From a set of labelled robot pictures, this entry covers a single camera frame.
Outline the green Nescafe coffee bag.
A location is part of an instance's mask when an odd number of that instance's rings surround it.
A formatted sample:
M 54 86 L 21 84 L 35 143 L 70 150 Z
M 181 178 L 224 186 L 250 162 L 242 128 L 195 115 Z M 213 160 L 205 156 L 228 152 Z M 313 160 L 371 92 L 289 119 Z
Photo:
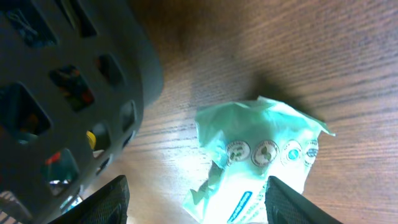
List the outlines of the green Nescafe coffee bag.
M 72 153 L 51 140 L 76 130 L 77 114 L 92 109 L 95 61 L 87 41 L 58 45 L 29 2 L 1 6 L 1 191 L 17 198 L 46 185 L 60 195 L 78 178 Z

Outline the grey plastic shopping basket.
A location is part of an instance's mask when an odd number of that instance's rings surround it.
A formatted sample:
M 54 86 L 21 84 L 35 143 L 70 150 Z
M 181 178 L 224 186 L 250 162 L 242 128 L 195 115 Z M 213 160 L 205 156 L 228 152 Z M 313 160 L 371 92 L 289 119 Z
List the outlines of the grey plastic shopping basket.
M 163 83 L 129 1 L 1 1 L 1 222 L 68 211 Z

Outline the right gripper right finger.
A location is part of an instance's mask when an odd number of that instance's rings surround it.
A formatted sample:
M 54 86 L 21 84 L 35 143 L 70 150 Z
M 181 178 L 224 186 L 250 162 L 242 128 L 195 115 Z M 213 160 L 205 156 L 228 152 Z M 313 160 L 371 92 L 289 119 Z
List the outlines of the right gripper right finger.
M 268 178 L 264 203 L 270 224 L 341 224 L 275 176 Z

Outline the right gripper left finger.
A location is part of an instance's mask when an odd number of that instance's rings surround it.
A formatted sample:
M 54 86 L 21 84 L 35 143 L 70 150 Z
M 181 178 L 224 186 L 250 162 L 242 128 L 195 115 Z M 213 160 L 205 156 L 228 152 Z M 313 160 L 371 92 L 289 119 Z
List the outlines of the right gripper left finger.
M 126 224 L 129 186 L 119 175 L 50 224 Z

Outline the light green wipes packet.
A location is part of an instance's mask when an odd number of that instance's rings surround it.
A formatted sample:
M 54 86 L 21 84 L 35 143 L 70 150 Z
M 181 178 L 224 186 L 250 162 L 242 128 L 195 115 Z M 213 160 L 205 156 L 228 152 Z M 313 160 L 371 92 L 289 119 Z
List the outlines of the light green wipes packet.
M 263 96 L 203 108 L 195 124 L 212 165 L 182 206 L 199 223 L 266 223 L 269 177 L 302 193 L 318 137 L 330 132 L 323 121 Z

